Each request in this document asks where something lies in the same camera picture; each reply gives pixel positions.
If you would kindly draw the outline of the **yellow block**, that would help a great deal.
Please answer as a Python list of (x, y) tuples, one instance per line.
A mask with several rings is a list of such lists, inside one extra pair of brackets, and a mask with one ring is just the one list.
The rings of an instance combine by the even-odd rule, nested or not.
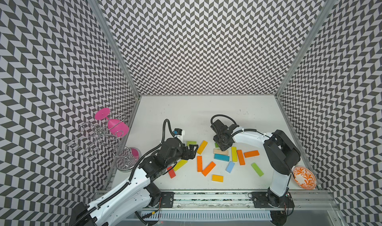
[(234, 146), (231, 147), (231, 156), (232, 156), (232, 162), (238, 161), (237, 148)]

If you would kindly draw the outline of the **natural wood block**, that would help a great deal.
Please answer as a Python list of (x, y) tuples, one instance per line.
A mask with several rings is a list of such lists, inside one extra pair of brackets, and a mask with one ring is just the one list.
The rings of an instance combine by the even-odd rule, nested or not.
[(229, 155), (229, 152), (228, 152), (228, 151), (222, 151), (222, 150), (217, 149), (217, 148), (215, 148), (215, 149), (213, 150), (213, 153), (214, 153), (214, 154), (219, 154), (219, 155), (226, 155), (226, 156)]

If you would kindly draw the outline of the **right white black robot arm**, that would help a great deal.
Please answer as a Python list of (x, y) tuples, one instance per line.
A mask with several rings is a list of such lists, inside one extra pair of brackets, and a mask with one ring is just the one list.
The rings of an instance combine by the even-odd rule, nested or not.
[(288, 185), (293, 177), (293, 168), (301, 160), (301, 153), (288, 136), (282, 130), (266, 134), (256, 129), (242, 128), (231, 117), (223, 114), (212, 116), (210, 123), (215, 132), (213, 140), (222, 151), (228, 150), (234, 143), (265, 150), (273, 176), (267, 191), (251, 193), (254, 207), (293, 209), (294, 202)]

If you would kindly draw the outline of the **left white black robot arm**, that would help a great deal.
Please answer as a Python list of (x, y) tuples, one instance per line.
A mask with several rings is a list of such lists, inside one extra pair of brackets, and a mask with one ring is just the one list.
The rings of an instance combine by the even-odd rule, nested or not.
[(199, 146), (182, 142), (183, 131), (171, 129), (168, 119), (162, 126), (160, 143), (143, 154), (132, 167), (130, 176), (105, 195), (88, 203), (79, 203), (73, 210), (71, 226), (116, 226), (128, 216), (135, 214), (146, 226), (156, 223), (146, 221), (151, 215), (140, 215), (146, 207), (154, 207), (158, 213), (167, 200), (172, 200), (173, 192), (161, 192), (155, 180), (169, 173), (180, 160), (192, 160)]

